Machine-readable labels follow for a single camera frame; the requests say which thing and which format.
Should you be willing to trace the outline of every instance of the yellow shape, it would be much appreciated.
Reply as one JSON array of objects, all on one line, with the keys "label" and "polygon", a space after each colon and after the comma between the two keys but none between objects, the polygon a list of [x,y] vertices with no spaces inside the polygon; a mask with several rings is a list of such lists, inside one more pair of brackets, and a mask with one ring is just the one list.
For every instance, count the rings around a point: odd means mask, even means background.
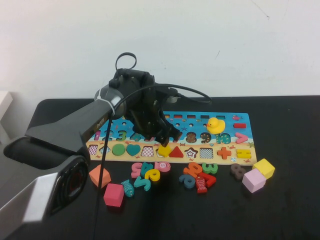
[{"label": "yellow shape", "polygon": [[251,151],[249,149],[237,149],[236,156],[240,159],[250,159]]},{"label": "yellow shape", "polygon": [[252,166],[252,169],[258,169],[266,179],[269,179],[274,174],[276,168],[272,166],[271,163],[267,161],[267,159],[264,158],[256,162]]},{"label": "yellow shape", "polygon": [[150,169],[144,175],[145,179],[151,179],[152,182],[159,181],[160,179],[160,171],[158,169]]},{"label": "yellow shape", "polygon": [[171,148],[169,147],[169,145],[167,145],[166,147],[160,145],[159,149],[158,149],[158,154],[162,157],[168,157],[169,154],[171,153]]},{"label": "yellow shape", "polygon": [[210,118],[208,123],[206,124],[206,129],[211,134],[220,134],[225,130],[225,128],[226,128],[225,121],[218,119],[216,117]]}]

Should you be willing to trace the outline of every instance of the orange cross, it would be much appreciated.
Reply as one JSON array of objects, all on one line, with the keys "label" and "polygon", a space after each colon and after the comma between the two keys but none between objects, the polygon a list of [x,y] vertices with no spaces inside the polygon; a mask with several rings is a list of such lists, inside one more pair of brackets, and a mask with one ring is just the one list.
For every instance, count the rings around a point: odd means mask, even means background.
[{"label": "orange cross", "polygon": [[231,156],[231,151],[228,151],[227,148],[224,146],[216,154],[221,156],[222,159],[227,159],[228,156]]}]

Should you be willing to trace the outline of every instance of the red triangle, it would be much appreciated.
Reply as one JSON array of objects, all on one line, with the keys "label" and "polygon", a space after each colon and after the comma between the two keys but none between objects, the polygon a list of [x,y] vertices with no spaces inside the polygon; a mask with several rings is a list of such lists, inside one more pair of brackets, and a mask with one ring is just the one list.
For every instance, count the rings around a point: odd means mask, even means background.
[{"label": "red triangle", "polygon": [[169,154],[170,158],[183,158],[184,154],[181,152],[181,150],[179,149],[178,146],[176,146],[172,152],[170,152]]}]

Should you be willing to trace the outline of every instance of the yellow rubber duck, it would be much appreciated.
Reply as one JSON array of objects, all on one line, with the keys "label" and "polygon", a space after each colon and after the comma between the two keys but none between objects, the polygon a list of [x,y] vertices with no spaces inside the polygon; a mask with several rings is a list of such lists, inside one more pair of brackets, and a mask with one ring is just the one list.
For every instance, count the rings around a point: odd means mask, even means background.
[{"label": "yellow rubber duck", "polygon": [[211,134],[220,134],[226,128],[226,123],[223,120],[220,120],[216,117],[212,117],[209,119],[208,123],[206,124],[206,129]]}]

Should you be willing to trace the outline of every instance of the green circle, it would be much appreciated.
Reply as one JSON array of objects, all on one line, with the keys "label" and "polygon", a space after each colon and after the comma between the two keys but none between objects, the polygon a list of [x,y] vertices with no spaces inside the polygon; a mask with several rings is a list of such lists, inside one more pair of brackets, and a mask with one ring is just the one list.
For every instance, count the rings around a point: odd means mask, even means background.
[{"label": "green circle", "polygon": [[116,144],[113,146],[112,148],[112,153],[116,156],[121,156],[122,154],[124,154],[126,151],[125,146],[123,146],[122,144]]}]

